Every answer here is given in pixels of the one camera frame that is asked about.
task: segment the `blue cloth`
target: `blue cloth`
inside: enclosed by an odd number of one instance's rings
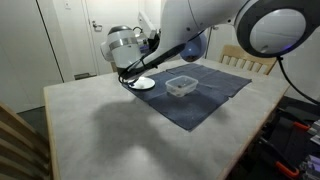
[[[180,75],[199,80],[195,91],[184,97],[167,93],[165,82]],[[185,130],[191,131],[211,113],[233,97],[250,80],[213,70],[197,64],[187,64],[149,76],[156,82],[151,90],[124,87],[159,113]]]
[[[199,80],[199,84],[216,89],[221,94],[234,97],[244,86],[251,82],[250,79],[234,76],[205,66],[191,64],[169,69],[167,72],[180,76],[186,75]]]

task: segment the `wooden chair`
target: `wooden chair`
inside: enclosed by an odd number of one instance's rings
[[[0,179],[50,179],[49,142],[0,103]]]
[[[233,45],[225,45],[223,47],[219,62],[223,63],[225,59],[227,65],[240,67],[241,69],[244,69],[246,67],[245,64],[249,63],[247,70],[257,73],[262,70],[263,66],[266,66],[263,71],[263,74],[265,75],[269,75],[277,61],[276,58],[258,58],[252,56],[245,52],[241,47]]]

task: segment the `black cable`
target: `black cable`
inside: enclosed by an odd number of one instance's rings
[[[141,27],[135,27],[135,28],[133,28],[133,30],[132,31],[134,31],[134,30],[136,30],[136,29],[140,29],[140,33],[143,33],[143,29],[141,28]]]
[[[210,31],[209,31],[209,38],[208,38],[208,42],[207,42],[206,55],[204,56],[205,59],[207,59],[207,56],[208,56],[208,50],[209,50],[209,45],[210,45],[210,41],[211,41],[211,33],[212,33],[212,27],[210,27]]]
[[[197,35],[195,35],[194,37],[192,37],[191,39],[189,39],[189,41],[194,40],[195,38],[199,37],[205,30],[202,30],[201,32],[199,32]]]
[[[303,121],[314,123],[314,122],[316,122],[316,121],[318,121],[318,120],[315,120],[315,119],[304,119]]]
[[[279,65],[280,65],[280,69],[281,69],[281,72],[284,76],[284,78],[288,81],[288,83],[293,87],[293,89],[295,89],[301,96],[305,97],[306,99],[308,99],[310,102],[314,103],[315,105],[318,105],[320,106],[320,102],[319,101],[316,101],[314,99],[312,99],[310,96],[304,94],[302,91],[300,91],[289,79],[289,77],[287,76],[287,73],[284,71],[284,68],[283,68],[283,64],[282,64],[282,60],[283,58],[282,57],[277,57],[277,60],[279,62]]]
[[[159,43],[160,43],[160,40],[158,40],[158,41],[154,44],[154,46],[153,46],[152,48],[150,48],[150,50],[149,50],[148,53],[144,54],[144,55],[138,60],[139,62],[141,62],[141,63],[143,64],[143,67],[144,67],[145,70],[146,70],[146,65],[145,65],[145,63],[144,63],[144,61],[143,61],[144,58],[146,58],[146,57],[149,56],[151,53],[153,53],[153,52],[157,49]],[[124,69],[124,70],[119,74],[119,76],[118,76],[118,81],[119,81],[121,84],[133,85],[133,84],[138,80],[138,79],[136,79],[136,80],[134,80],[133,82],[127,83],[127,82],[124,82],[124,79],[122,78],[122,76],[125,75],[125,74],[128,72],[128,70],[129,70],[133,65],[135,65],[136,63],[137,63],[137,62],[131,64],[130,66],[128,66],[126,69]]]

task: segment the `plastic container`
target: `plastic container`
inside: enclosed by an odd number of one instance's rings
[[[191,93],[197,85],[198,80],[188,76],[179,76],[166,82],[167,92],[177,97]]]

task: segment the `table surface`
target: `table surface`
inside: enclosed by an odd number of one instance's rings
[[[223,179],[288,89],[281,79],[201,59],[252,79],[188,132],[123,88],[117,74],[46,87],[56,179]],[[167,62],[150,75],[186,64]]]

